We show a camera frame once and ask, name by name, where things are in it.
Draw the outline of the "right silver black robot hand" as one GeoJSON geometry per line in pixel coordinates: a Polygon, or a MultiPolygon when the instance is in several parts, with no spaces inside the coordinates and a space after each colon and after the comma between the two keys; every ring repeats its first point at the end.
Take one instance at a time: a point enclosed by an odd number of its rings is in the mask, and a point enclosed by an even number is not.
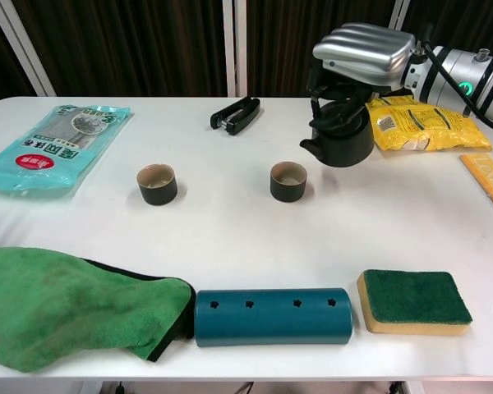
{"type": "Polygon", "coordinates": [[[310,126],[331,131],[347,125],[374,94],[402,88],[414,52],[413,34],[360,22],[332,30],[312,49],[306,88],[310,126]]]}

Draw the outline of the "black teapot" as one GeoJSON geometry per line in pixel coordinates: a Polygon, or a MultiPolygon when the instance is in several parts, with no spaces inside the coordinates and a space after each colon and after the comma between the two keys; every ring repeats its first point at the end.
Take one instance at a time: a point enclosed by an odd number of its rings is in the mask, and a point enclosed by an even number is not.
{"type": "Polygon", "coordinates": [[[369,112],[363,108],[348,123],[311,126],[311,138],[300,146],[330,167],[351,167],[367,158],[374,148],[369,112]]]}

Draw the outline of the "dark cup beige inside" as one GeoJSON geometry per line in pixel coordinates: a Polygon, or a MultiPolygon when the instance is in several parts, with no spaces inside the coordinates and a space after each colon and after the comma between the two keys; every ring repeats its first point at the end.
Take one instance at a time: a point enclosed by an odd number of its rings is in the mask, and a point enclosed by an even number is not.
{"type": "Polygon", "coordinates": [[[175,172],[167,164],[150,164],[142,168],[136,181],[147,204],[168,204],[177,196],[175,172]]]}
{"type": "Polygon", "coordinates": [[[306,169],[299,163],[279,162],[270,170],[270,193],[278,201],[298,201],[305,192],[306,169]]]}

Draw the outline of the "dark slatted partition screen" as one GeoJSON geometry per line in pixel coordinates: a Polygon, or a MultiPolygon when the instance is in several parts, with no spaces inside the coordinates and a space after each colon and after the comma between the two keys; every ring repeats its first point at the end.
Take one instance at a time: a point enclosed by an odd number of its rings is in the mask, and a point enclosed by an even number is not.
{"type": "Polygon", "coordinates": [[[408,0],[401,30],[420,37],[433,26],[431,44],[493,55],[493,0],[408,0]]]}
{"type": "Polygon", "coordinates": [[[233,0],[236,93],[305,97],[312,49],[347,22],[399,30],[410,0],[233,0]]]}
{"type": "Polygon", "coordinates": [[[47,74],[48,68],[43,64],[42,39],[35,36],[42,34],[42,15],[56,3],[53,0],[1,1],[10,2],[15,9],[13,17],[4,16],[5,23],[9,26],[14,26],[14,20],[21,23],[19,32],[10,33],[12,38],[30,41],[19,53],[33,55],[35,59],[28,59],[23,66],[0,25],[0,100],[17,96],[54,96],[56,91],[47,74]]]}
{"type": "Polygon", "coordinates": [[[12,0],[61,97],[223,97],[222,0],[12,0]]]}

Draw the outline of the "yellow snack bag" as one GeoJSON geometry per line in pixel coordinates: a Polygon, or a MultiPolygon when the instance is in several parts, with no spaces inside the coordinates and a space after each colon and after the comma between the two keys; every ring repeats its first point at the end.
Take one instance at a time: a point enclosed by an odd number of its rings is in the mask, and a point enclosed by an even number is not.
{"type": "Polygon", "coordinates": [[[382,150],[492,150],[477,124],[461,113],[419,103],[409,95],[374,98],[366,106],[382,150]]]}

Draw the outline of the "black stapler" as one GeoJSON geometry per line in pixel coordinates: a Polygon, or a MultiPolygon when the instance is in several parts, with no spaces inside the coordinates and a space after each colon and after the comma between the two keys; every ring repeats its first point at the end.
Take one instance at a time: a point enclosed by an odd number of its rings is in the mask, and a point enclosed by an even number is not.
{"type": "Polygon", "coordinates": [[[210,116],[210,127],[224,128],[229,135],[237,135],[250,125],[260,112],[260,100],[246,96],[210,116]]]}

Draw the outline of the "green yellow scrub sponge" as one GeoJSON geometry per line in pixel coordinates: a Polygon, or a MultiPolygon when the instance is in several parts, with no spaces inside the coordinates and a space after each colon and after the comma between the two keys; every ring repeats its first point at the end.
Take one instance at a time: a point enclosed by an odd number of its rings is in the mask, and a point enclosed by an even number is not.
{"type": "Polygon", "coordinates": [[[461,336],[472,323],[447,272],[368,269],[357,279],[357,289],[369,332],[461,336]]]}

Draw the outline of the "teal cylinder with holes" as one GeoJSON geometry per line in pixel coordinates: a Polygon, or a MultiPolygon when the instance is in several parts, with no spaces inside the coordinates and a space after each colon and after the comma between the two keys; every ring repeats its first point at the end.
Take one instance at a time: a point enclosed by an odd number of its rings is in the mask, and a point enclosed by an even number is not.
{"type": "Polygon", "coordinates": [[[199,347],[345,345],[352,305],[343,288],[205,290],[194,324],[199,347]]]}

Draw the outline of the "teal cleaning cloth package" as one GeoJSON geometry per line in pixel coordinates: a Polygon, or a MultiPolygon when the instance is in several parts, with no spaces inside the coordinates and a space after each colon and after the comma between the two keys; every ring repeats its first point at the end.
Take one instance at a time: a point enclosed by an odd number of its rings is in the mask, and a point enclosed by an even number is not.
{"type": "Polygon", "coordinates": [[[130,108],[56,106],[0,153],[0,191],[73,188],[132,116],[130,108]]]}

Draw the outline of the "green microfibre cloth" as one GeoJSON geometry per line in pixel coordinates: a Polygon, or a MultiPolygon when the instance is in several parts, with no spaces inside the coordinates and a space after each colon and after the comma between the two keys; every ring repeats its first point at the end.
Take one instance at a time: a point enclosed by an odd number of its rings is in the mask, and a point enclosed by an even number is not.
{"type": "Polygon", "coordinates": [[[0,365],[31,373],[83,350],[128,350],[155,362],[194,335],[184,280],[55,250],[0,247],[0,365]]]}

